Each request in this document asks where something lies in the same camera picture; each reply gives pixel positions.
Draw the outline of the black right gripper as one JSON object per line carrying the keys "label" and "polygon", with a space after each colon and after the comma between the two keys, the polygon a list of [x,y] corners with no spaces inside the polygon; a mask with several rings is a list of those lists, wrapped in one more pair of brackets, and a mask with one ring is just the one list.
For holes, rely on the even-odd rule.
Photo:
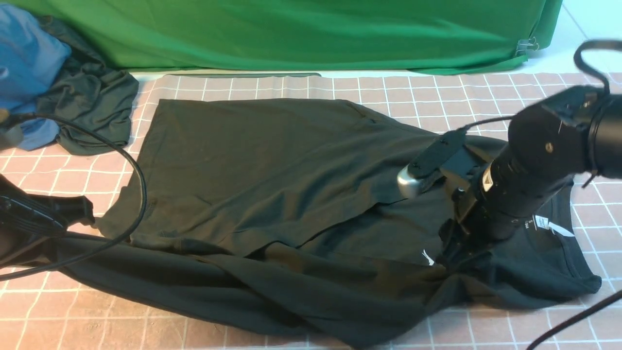
{"label": "black right gripper", "polygon": [[613,95],[573,86],[513,116],[507,144],[453,194],[454,218],[441,230],[441,264],[453,267],[510,239],[575,175],[613,177]]}

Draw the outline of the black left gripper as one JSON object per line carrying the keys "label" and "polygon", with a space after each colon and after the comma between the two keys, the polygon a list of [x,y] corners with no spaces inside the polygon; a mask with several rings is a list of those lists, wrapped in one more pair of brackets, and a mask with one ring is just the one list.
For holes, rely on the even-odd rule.
{"label": "black left gripper", "polygon": [[95,223],[93,204],[84,196],[60,197],[26,193],[0,177],[0,248],[13,258],[40,242],[62,237],[69,226]]}

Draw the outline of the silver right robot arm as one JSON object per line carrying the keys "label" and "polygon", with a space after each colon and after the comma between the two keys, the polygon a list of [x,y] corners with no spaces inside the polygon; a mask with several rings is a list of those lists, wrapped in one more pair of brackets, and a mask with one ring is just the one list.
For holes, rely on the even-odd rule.
{"label": "silver right robot arm", "polygon": [[621,150],[620,95],[573,86],[527,106],[511,118],[500,153],[454,193],[442,263],[469,261],[511,239],[574,175],[620,179]]}

